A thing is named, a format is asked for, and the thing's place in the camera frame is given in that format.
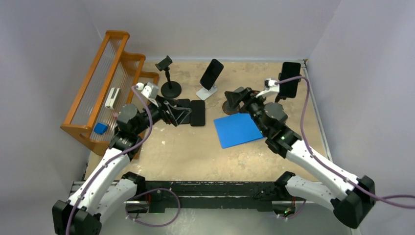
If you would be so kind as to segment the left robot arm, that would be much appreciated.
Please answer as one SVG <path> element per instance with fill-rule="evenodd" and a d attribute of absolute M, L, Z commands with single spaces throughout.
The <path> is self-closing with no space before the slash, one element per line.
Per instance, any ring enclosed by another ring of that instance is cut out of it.
<path fill-rule="evenodd" d="M 140 112 L 136 105 L 124 105 L 116 120 L 115 134 L 99 165 L 83 185 L 66 201 L 52 207 L 57 235 L 97 235 L 118 206 L 128 199 L 140 200 L 146 194 L 167 191 L 176 201 L 179 197 L 168 188 L 150 189 L 145 178 L 128 172 L 113 184 L 140 146 L 149 138 L 152 126 L 159 120 L 178 126 L 190 115 L 190 108 L 176 107 L 176 100 L 157 96 L 156 102 Z"/>

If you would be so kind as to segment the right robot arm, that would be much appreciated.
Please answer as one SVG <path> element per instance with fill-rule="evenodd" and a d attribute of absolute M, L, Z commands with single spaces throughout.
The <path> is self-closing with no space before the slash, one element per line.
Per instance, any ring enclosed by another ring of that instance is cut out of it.
<path fill-rule="evenodd" d="M 260 92 L 244 88 L 226 91 L 225 97 L 232 108 L 243 105 L 239 111 L 249 114 L 273 153 L 301 166 L 319 180 L 310 182 L 285 172 L 275 185 L 278 198 L 303 198 L 331 210 L 349 228 L 360 226 L 375 205 L 375 200 L 364 193 L 365 190 L 375 193 L 373 179 L 366 175 L 358 177 L 314 152 L 304 138 L 286 125 L 288 116 L 283 106 L 266 102 Z"/>

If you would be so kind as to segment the black round-base phone stand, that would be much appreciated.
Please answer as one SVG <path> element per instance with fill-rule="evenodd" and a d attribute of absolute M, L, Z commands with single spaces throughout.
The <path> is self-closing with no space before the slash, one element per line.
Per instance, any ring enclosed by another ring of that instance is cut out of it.
<path fill-rule="evenodd" d="M 173 63 L 172 59 L 167 55 L 159 63 L 155 64 L 156 68 L 159 71 L 164 71 L 165 73 L 165 77 L 167 81 L 161 87 L 161 94 L 165 98 L 169 98 L 169 99 L 177 98 L 182 92 L 181 85 L 178 82 L 171 80 L 169 66 L 172 63 Z"/>

